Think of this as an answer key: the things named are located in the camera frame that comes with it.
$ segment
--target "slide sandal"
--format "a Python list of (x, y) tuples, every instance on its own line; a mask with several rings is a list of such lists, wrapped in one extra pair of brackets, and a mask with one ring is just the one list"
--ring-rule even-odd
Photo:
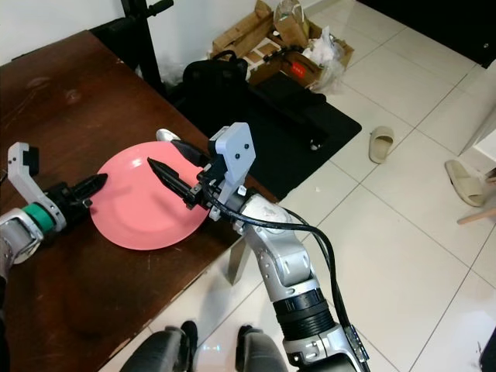
[(448, 160), (445, 166), (451, 184), (462, 200), (473, 207), (481, 207), (485, 198), (479, 179), (471, 177), (463, 165), (456, 160)]
[(386, 161), (393, 142), (393, 129), (386, 126), (378, 126), (370, 135), (369, 158), (374, 163), (382, 164)]

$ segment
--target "table leg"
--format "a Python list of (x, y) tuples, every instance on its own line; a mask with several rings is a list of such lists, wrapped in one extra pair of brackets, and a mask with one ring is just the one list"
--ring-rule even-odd
[(246, 244), (244, 238), (239, 238), (231, 248), (229, 256), (229, 265), (227, 267), (227, 280), (231, 285), (236, 284), (246, 267), (248, 257), (250, 256), (250, 247)]

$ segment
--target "white tile floor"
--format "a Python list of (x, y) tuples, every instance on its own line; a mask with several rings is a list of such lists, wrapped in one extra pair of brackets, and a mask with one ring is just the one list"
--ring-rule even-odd
[[(355, 48), (339, 94), (328, 101), (362, 132), (293, 190), (282, 205), (326, 232), (339, 285), (375, 372), (472, 372), (496, 326), (496, 221), (465, 226), (444, 162), (455, 158), (496, 102), (496, 70), (467, 58), (354, 0), (312, 16)], [(377, 166), (370, 132), (396, 134)], [(329, 293), (316, 244), (300, 235)], [(198, 371), (233, 371), (242, 324), (282, 333), (253, 257), (231, 287), (222, 255), (102, 372), (119, 370), (151, 332), (194, 319)]]

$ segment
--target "wooden table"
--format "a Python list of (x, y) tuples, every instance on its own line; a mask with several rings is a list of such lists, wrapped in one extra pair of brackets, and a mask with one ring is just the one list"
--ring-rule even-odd
[[(159, 128), (206, 150), (206, 137), (89, 32), (2, 66), (0, 79), (0, 165), (16, 141), (39, 147), (41, 188), (95, 174)], [(1, 213), (25, 205), (9, 182), (1, 192)], [(45, 242), (10, 274), (12, 370), (97, 370), (235, 240), (229, 224), (207, 221), (173, 247), (136, 252), (89, 219)]]

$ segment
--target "wooden stick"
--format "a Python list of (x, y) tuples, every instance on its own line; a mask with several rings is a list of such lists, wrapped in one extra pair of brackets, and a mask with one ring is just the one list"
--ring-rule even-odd
[(463, 225), (468, 222), (477, 221), (478, 219), (485, 219), (486, 217), (492, 217), (496, 215), (496, 207), (483, 211), (481, 213), (476, 213), (475, 215), (469, 215), (458, 220), (458, 225)]

